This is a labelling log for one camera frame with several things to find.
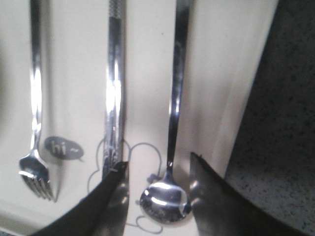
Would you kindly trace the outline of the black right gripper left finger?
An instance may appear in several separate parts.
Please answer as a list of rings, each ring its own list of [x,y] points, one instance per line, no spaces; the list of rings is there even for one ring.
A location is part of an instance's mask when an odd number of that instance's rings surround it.
[[[121,161],[114,170],[79,204],[34,236],[91,236],[109,201],[123,179],[128,163]]]

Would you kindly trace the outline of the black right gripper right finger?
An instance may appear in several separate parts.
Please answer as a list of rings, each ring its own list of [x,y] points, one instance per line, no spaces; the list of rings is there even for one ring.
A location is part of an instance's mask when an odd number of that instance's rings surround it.
[[[190,198],[202,236],[308,236],[310,158],[233,152],[228,178],[190,155]]]

